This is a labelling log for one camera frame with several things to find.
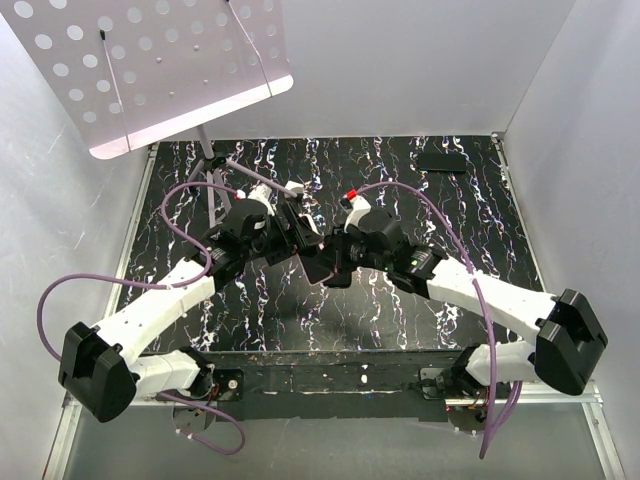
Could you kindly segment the bare black phone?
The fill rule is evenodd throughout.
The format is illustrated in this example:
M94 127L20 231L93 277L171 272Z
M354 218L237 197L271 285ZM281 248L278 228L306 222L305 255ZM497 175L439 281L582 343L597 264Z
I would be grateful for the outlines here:
M461 153L425 152L416 156L416 165L421 171L447 174L464 174L466 157Z

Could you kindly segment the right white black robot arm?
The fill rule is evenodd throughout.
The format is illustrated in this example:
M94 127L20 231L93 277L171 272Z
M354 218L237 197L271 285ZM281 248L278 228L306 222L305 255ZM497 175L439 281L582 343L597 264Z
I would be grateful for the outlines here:
M461 307L515 332L516 342L466 348L451 369L454 389L475 397L490 383L541 381L571 396L581 395L608 338L586 296L517 287L466 266L436 246L409 241L386 211L356 196L345 223L333 232L336 252L329 285L347 288L357 268L386 274L398 289Z

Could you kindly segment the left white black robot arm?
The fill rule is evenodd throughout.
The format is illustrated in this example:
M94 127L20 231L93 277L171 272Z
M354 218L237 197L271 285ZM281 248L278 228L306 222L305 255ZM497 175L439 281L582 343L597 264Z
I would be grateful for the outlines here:
M263 258L274 265L315 253L322 241L313 218L292 199L276 207L252 198L237 201L160 289L145 292L92 327L79 322L67 332L60 384L100 422L113 420L136 398L164 391L207 398L214 366L202 354L182 347L146 356L146 347L191 308L234 282L247 263Z

